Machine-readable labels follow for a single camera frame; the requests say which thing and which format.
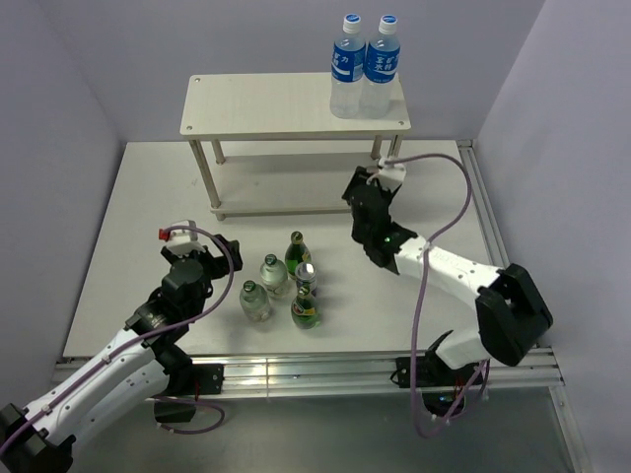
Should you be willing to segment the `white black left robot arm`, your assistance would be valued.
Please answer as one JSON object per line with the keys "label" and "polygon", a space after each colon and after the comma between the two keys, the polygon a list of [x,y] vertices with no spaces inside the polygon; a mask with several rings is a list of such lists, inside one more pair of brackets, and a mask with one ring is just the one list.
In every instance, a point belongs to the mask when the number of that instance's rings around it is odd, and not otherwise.
{"label": "white black left robot arm", "polygon": [[190,324],[209,313],[212,283],[242,270],[240,245],[175,226],[160,232],[169,273],[106,346],[40,398],[1,411],[1,461],[11,472],[66,472],[100,431],[147,398],[185,391],[191,358],[177,345]]}

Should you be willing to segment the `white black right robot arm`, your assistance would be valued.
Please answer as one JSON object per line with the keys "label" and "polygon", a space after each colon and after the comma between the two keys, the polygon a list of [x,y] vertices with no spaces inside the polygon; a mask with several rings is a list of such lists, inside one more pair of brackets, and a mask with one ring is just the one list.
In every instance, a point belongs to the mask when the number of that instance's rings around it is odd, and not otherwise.
{"label": "white black right robot arm", "polygon": [[389,205],[404,177],[402,165],[358,167],[342,198],[351,209],[351,237],[374,264],[432,284],[475,314],[472,327],[452,330],[429,348],[428,376],[446,384],[464,366],[483,360],[518,365],[553,324],[530,274],[516,263],[500,268],[466,259],[397,224]]}

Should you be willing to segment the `green glass bottle front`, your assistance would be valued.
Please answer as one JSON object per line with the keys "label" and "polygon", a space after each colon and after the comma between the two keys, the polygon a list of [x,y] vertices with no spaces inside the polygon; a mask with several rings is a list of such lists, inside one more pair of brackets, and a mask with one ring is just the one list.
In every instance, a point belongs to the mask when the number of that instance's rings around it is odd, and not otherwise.
{"label": "green glass bottle front", "polygon": [[320,321],[316,298],[308,284],[301,286],[291,304],[294,323],[301,329],[315,328]]}

